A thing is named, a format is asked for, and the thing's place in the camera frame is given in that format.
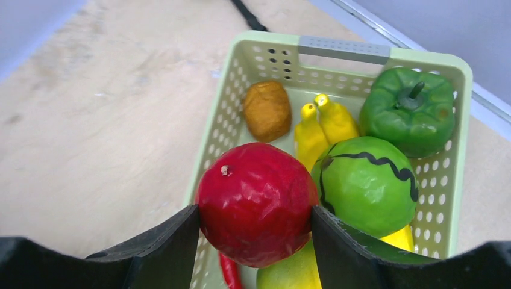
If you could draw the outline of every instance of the fake fruit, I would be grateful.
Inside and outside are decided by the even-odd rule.
[[[291,130],[291,103],[284,86],[274,80],[253,84],[243,102],[243,116],[255,140],[269,143]]]
[[[442,75],[393,68],[374,81],[360,132],[387,140],[409,158],[439,152],[454,131],[454,88]]]
[[[314,103],[318,106],[319,124],[329,144],[359,136],[357,123],[344,105],[331,101],[325,94],[317,95]]]
[[[328,141],[319,126],[318,112],[313,104],[305,104],[301,110],[302,120],[295,128],[296,158],[308,172],[312,170],[319,155],[328,147]]]
[[[218,253],[218,259],[220,260],[220,269],[222,269],[227,288],[243,289],[243,283],[239,276],[238,264],[222,253]]]
[[[266,143],[220,156],[202,176],[196,203],[201,230],[220,253],[249,267],[266,267],[309,240],[318,192],[307,169]]]
[[[388,141],[357,137],[330,146],[312,168],[321,204],[376,238],[413,219],[418,184],[410,161]]]
[[[410,225],[406,225],[403,229],[383,237],[381,240],[401,250],[413,252],[413,236]]]
[[[312,239],[296,254],[258,269],[257,289],[321,289]]]

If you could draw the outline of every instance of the green bell pepper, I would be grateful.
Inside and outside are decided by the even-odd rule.
[[[454,131],[454,87],[442,75],[384,71],[360,112],[360,133],[392,143],[409,158],[442,150]]]

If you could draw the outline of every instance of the gray handle grip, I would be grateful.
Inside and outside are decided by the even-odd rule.
[[[298,53],[385,65],[390,47],[347,40],[301,36]]]

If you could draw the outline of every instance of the red chili pepper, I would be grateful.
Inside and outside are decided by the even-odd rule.
[[[218,253],[220,259],[220,268],[224,274],[224,280],[229,289],[243,289],[243,284],[239,278],[238,264],[227,258],[222,253]]]

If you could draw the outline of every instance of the black cable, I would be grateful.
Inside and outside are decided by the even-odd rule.
[[[252,28],[252,30],[269,32],[265,26],[259,23],[257,17],[247,9],[242,0],[231,0],[231,2],[234,6],[236,6],[243,18],[245,18],[246,23],[250,26],[250,28]]]

